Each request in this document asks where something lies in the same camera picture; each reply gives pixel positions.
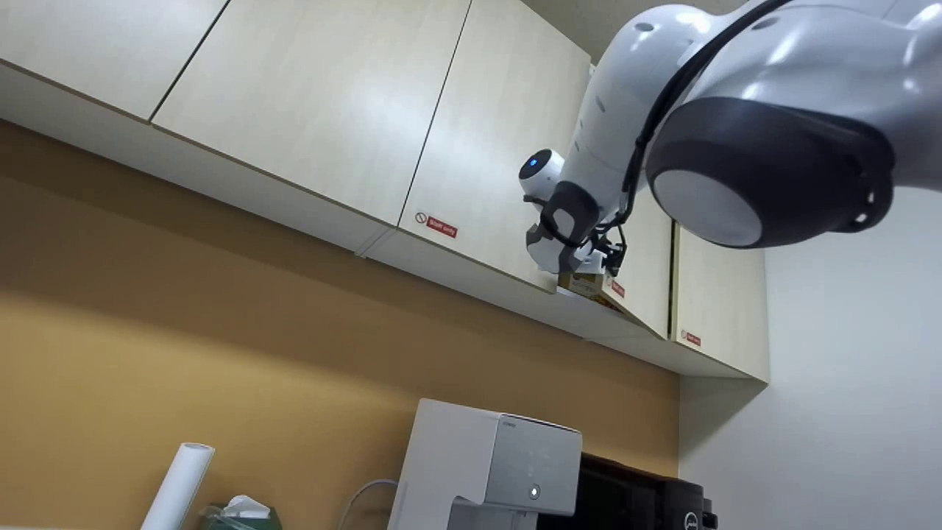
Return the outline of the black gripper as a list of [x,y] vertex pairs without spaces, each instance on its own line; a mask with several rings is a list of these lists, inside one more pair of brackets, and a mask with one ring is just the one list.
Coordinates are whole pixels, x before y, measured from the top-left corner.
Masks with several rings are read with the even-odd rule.
[[604,252],[604,255],[601,255],[604,270],[607,270],[609,277],[617,277],[617,270],[622,270],[622,265],[625,265],[625,255],[626,255],[626,239],[625,239],[625,229],[622,229],[622,226],[615,226],[615,232],[617,232],[615,240],[609,239],[609,232],[613,232],[609,226],[594,229],[594,232],[592,232],[592,248]]

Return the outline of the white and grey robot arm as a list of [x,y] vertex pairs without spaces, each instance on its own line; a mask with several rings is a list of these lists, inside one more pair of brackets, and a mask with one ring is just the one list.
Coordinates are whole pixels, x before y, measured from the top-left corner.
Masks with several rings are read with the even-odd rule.
[[548,273],[617,270],[642,190],[697,239],[781,248],[879,223],[942,179],[942,0],[653,6],[604,49],[564,152],[522,170]]

